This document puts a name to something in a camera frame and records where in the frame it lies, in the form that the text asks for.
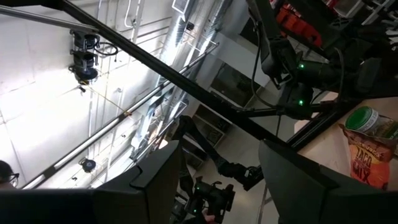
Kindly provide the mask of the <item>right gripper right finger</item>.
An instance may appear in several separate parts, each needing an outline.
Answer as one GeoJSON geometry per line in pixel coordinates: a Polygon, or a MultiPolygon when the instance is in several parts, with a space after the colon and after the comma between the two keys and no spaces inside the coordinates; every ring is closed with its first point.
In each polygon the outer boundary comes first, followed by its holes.
{"type": "Polygon", "coordinates": [[[340,174],[283,145],[259,144],[265,183],[282,223],[397,223],[397,192],[340,174]]]}

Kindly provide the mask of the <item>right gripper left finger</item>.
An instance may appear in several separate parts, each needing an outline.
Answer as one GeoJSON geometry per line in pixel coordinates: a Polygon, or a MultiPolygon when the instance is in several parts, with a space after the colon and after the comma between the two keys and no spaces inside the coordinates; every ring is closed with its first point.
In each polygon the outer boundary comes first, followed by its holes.
{"type": "Polygon", "coordinates": [[[2,190],[1,223],[168,223],[181,164],[171,141],[95,189],[2,190]]]}

